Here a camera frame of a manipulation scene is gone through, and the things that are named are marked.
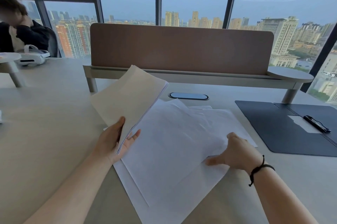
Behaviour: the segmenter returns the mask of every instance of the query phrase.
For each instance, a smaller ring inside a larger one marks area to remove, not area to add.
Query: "black folder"
[[[330,106],[235,101],[267,147],[276,153],[337,157],[337,110]],[[308,133],[288,115],[312,116],[331,130]]]

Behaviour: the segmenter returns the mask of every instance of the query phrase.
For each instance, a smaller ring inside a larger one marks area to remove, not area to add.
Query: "person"
[[[18,0],[0,0],[0,52],[16,52],[25,45],[48,50],[47,29],[28,16]]]
[[[98,139],[93,152],[61,185],[55,194],[24,224],[82,224],[95,195],[111,166],[119,161],[134,143],[141,131],[125,140],[120,155],[115,154],[125,118],[107,128]],[[227,135],[227,149],[206,164],[226,164],[242,169],[250,175],[261,165],[263,156],[235,133]],[[254,174],[254,185],[269,223],[317,223],[296,195],[277,173],[269,167]]]

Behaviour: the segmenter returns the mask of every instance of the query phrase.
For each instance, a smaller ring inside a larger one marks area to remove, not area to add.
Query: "white vr headset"
[[[21,59],[16,60],[16,64],[21,66],[41,65],[45,62],[50,53],[46,50],[39,50],[36,46],[25,45],[24,49],[17,53],[21,54]]]

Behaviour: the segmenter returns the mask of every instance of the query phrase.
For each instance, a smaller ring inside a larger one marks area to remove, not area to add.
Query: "desk surface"
[[[22,69],[26,88],[15,88],[0,74],[0,223],[20,224],[33,214],[82,162],[105,127],[89,101],[82,62],[49,60]],[[99,90],[111,80],[97,79]],[[277,154],[269,151],[235,100],[281,102],[285,90],[197,84],[169,84],[170,92],[200,93],[208,101],[183,100],[188,106],[230,109],[258,150],[320,223],[337,219],[337,158]],[[299,92],[294,103],[323,103]],[[184,224],[267,223],[249,177],[230,169],[186,218]],[[86,224],[140,223],[114,170],[107,174]]]

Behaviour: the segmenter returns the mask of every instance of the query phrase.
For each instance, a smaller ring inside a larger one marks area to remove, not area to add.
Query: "brown desk partition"
[[[266,75],[269,31],[94,23],[91,65]]]

